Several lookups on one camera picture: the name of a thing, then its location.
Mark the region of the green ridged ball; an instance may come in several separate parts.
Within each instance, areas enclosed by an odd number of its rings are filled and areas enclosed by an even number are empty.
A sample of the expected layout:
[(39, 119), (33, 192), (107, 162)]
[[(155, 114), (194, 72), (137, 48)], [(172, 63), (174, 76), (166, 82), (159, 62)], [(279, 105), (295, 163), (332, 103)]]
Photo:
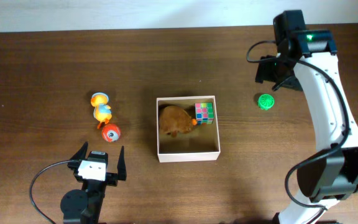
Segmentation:
[(257, 105), (262, 110), (269, 110), (275, 104), (274, 97), (269, 94), (262, 94), (257, 100)]

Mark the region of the colourful puzzle cube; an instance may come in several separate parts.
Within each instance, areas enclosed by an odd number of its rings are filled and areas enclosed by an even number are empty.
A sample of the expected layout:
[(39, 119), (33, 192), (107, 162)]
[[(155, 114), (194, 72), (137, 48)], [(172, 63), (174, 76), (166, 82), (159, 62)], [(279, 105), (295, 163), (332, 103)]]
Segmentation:
[(193, 125), (213, 124), (214, 107), (212, 102), (195, 103), (195, 118)]

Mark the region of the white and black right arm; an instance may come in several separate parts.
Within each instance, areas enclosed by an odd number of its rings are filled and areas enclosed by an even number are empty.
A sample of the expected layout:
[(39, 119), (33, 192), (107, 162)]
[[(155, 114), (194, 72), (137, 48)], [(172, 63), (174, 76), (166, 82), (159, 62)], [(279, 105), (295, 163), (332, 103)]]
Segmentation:
[(258, 60), (255, 80), (305, 94), (316, 153), (290, 169), (299, 190), (274, 223), (319, 223), (340, 201), (358, 193), (358, 126), (339, 77), (337, 47), (328, 30), (307, 29), (300, 10), (273, 20), (276, 55)]

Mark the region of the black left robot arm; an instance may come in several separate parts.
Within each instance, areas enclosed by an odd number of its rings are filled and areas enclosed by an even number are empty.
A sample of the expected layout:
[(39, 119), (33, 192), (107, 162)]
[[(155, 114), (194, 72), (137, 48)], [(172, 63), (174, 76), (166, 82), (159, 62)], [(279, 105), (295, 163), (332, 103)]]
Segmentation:
[(97, 223), (106, 187), (115, 187), (119, 181), (127, 179), (124, 147), (121, 147), (116, 173), (107, 171), (108, 153), (87, 152), (87, 149), (88, 143), (85, 142), (68, 163), (68, 168), (82, 187), (62, 197), (60, 209), (64, 223)]

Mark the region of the brown plush toy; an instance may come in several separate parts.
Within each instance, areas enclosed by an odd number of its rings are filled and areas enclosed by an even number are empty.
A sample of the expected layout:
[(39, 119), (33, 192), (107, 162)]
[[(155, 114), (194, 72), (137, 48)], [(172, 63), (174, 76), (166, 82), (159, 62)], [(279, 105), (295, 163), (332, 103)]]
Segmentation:
[(178, 134), (188, 134), (195, 128), (196, 120), (179, 106), (165, 107), (158, 118), (159, 131), (175, 138)]

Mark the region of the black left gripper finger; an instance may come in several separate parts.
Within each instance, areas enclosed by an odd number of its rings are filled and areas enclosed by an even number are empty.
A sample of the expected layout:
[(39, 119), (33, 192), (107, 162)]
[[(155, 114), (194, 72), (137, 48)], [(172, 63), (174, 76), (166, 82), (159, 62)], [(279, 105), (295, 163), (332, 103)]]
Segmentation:
[(126, 181), (127, 179), (127, 172), (126, 172), (126, 163), (125, 163), (125, 157), (124, 157), (124, 146), (121, 147), (119, 160), (117, 163), (117, 175), (118, 180)]
[(86, 141), (86, 142), (81, 146), (81, 148), (70, 158), (70, 160), (79, 161), (79, 160), (85, 159), (87, 149), (88, 149), (88, 142)]

